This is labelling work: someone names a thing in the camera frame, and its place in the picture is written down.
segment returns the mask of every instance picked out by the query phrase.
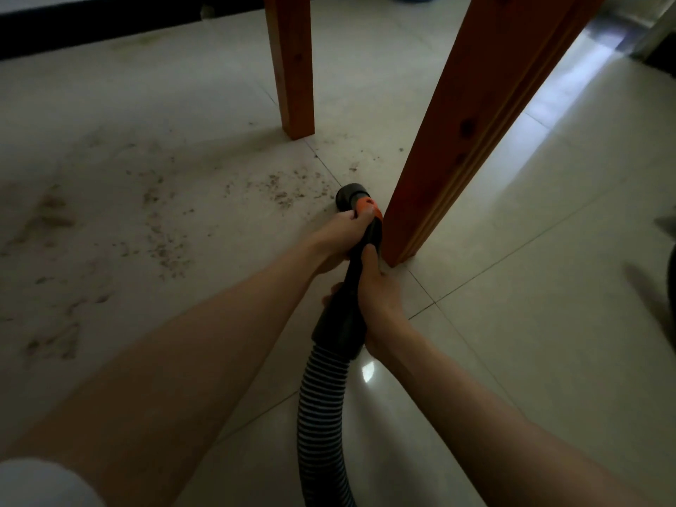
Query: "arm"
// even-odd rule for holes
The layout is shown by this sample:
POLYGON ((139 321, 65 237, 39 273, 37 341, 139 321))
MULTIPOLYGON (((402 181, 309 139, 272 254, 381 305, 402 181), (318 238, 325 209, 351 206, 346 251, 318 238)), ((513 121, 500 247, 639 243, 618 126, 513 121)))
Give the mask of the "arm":
POLYGON ((372 213, 337 214, 246 281, 159 327, 104 366, 9 451, 58 462, 108 506, 167 505, 181 492, 318 272, 372 213))
POLYGON ((362 255, 367 348, 442 437, 489 506, 637 506, 647 501, 581 452, 528 421, 407 321, 396 283, 362 255))

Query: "forearm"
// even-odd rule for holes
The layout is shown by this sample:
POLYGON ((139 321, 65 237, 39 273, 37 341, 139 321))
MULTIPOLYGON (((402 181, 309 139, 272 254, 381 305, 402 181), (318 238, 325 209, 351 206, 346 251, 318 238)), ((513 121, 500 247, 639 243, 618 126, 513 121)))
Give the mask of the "forearm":
POLYGON ((629 506, 646 502, 581 452, 523 417, 412 329, 383 363, 487 505, 629 506))
POLYGON ((76 471, 108 505, 173 501, 249 387, 324 256, 308 243, 159 327, 10 450, 76 471))

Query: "white sleeve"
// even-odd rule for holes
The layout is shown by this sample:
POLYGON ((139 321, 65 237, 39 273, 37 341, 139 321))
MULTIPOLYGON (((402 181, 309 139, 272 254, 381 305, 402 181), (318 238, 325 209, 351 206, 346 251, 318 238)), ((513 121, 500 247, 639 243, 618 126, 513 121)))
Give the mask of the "white sleeve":
POLYGON ((55 462, 0 462, 0 507, 106 507, 76 473, 55 462))

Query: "white tile floor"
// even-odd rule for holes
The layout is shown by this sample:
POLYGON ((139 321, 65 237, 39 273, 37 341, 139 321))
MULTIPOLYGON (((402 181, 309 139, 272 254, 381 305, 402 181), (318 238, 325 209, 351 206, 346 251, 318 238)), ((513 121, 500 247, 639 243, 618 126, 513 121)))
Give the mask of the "white tile floor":
MULTIPOLYGON (((295 143, 261 12, 0 63, 0 241, 26 240, 0 256, 0 447, 119 349, 321 224, 339 184, 386 207, 468 3, 314 1, 317 133, 295 143), (281 191, 296 195, 280 205, 281 191), (73 225, 22 232, 45 193, 73 225)), ((656 220, 676 218, 674 127, 674 80, 582 35, 393 271, 423 334, 664 504, 673 239, 656 220)), ((318 298, 342 272, 312 286, 179 505, 301 503, 295 392, 318 298)), ((482 504, 366 352, 344 440, 360 503, 482 504)))

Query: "wooden leg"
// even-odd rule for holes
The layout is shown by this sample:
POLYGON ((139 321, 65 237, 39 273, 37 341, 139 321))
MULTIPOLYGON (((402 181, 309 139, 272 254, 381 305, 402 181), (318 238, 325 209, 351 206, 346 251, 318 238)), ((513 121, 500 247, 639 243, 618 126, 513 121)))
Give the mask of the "wooden leg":
POLYGON ((264 0, 282 127, 292 139, 314 133, 309 0, 264 0))
POLYGON ((390 266, 418 252, 603 0, 472 0, 384 216, 390 266))

